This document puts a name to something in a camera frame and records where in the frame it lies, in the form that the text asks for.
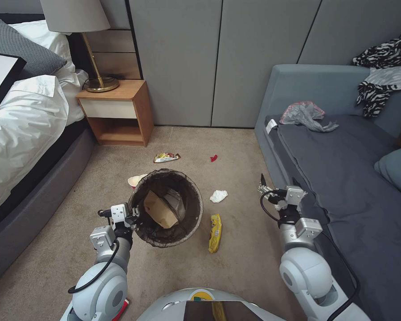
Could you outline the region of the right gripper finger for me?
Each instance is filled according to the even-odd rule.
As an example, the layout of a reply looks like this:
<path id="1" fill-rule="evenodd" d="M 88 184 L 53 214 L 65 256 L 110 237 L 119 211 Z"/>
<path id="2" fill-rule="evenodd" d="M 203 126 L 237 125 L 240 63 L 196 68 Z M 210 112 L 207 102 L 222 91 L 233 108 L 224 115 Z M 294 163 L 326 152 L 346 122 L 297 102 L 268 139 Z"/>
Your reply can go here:
<path id="1" fill-rule="evenodd" d="M 261 195 L 265 195 L 264 198 L 269 200 L 269 201 L 276 201 L 277 200 L 277 189 L 272 189 L 268 186 L 259 186 L 258 187 L 258 192 Z"/>
<path id="2" fill-rule="evenodd" d="M 263 173 L 261 174 L 261 178 L 260 178 L 260 193 L 277 195 L 277 189 L 273 189 L 273 188 L 267 186 L 267 183 L 266 183 Z"/>

